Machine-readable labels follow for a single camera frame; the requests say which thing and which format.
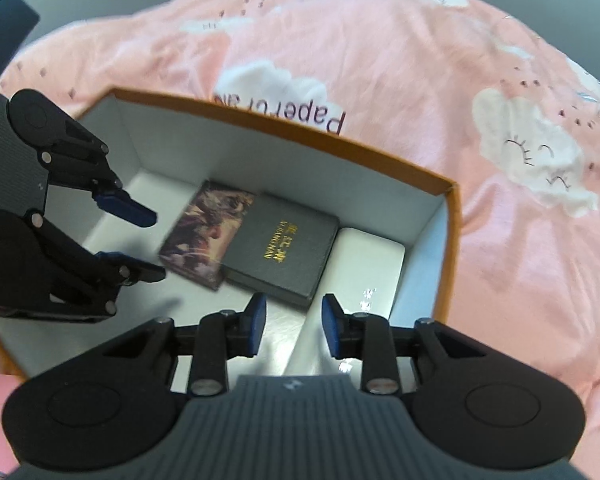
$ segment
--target cartoon face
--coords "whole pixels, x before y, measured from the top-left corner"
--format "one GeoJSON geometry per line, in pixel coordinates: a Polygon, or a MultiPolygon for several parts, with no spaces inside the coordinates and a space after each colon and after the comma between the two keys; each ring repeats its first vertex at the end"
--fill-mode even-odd
{"type": "Polygon", "coordinates": [[[507,99],[488,88],[474,98],[480,154],[545,207],[562,205],[578,217],[597,209],[598,196],[582,184],[584,153],[578,143],[523,97],[507,99]]]}

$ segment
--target pink bedsheet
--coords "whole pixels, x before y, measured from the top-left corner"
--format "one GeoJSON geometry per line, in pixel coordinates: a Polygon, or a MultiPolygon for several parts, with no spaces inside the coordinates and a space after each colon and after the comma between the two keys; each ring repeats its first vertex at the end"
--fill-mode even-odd
{"type": "Polygon", "coordinates": [[[573,463],[600,479],[600,83],[585,69],[478,0],[173,0],[64,28],[0,79],[74,115],[111,86],[300,121],[459,182],[449,323],[580,395],[573,463]]]}

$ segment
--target white box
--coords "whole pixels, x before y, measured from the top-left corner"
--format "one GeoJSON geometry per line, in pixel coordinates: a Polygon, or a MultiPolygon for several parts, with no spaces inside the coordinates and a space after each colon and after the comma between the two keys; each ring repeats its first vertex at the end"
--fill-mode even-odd
{"type": "MultiPolygon", "coordinates": [[[[110,147],[109,163],[125,189],[158,212],[158,223],[141,229],[103,214],[86,192],[50,188],[45,216],[89,250],[123,251],[158,263],[173,223],[211,178],[286,197],[336,215],[342,226],[405,246],[397,298],[417,294],[394,306],[391,318],[406,325],[423,314],[446,319],[460,225],[453,182],[289,121],[176,96],[113,90],[81,121],[110,147]]],[[[118,313],[99,324],[0,319],[0,342],[23,374],[32,376],[152,317],[195,324],[222,308],[241,310],[250,295],[229,283],[213,292],[169,273],[161,283],[124,288],[118,313]]],[[[260,353],[229,362],[231,383],[244,373],[282,374],[306,314],[269,300],[260,353]]],[[[182,369],[174,389],[185,378],[182,369]]]]}

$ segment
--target gold text on book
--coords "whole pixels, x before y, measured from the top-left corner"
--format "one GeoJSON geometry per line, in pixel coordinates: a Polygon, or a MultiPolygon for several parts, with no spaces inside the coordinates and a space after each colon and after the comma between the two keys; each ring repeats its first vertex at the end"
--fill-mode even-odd
{"type": "Polygon", "coordinates": [[[290,224],[286,220],[280,221],[276,230],[267,244],[267,249],[264,251],[264,257],[267,260],[276,260],[279,264],[285,261],[286,250],[291,247],[291,242],[294,240],[292,235],[298,232],[298,226],[290,224]]]}

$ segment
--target colorful book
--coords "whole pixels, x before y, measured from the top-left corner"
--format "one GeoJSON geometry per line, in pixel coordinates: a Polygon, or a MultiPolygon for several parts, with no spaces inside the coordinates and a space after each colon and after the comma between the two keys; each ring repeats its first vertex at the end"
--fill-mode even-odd
{"type": "Polygon", "coordinates": [[[224,279],[222,257],[253,199],[252,193],[207,180],[160,249],[164,266],[217,290],[224,279]]]}

